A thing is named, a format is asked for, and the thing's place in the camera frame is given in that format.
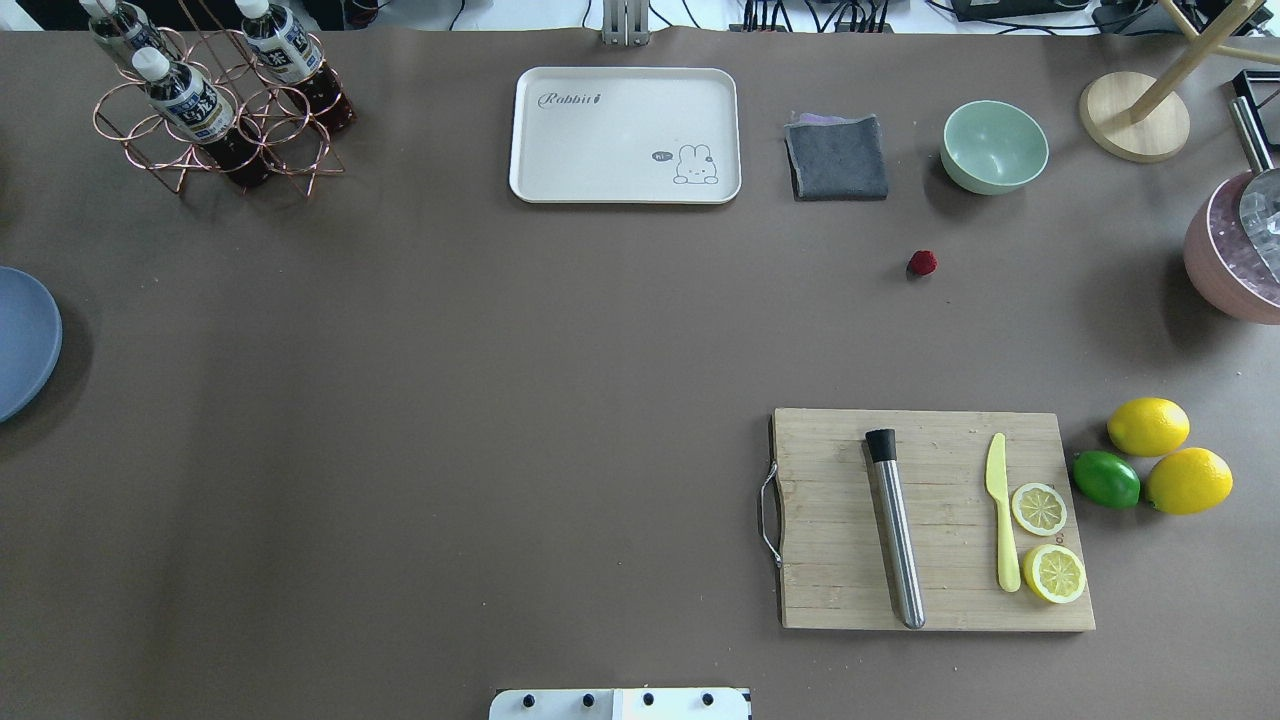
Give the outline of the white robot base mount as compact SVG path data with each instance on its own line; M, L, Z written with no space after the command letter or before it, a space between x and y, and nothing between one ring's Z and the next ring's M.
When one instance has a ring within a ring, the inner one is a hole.
M508 689L490 702L489 719L751 719L749 689L640 687Z

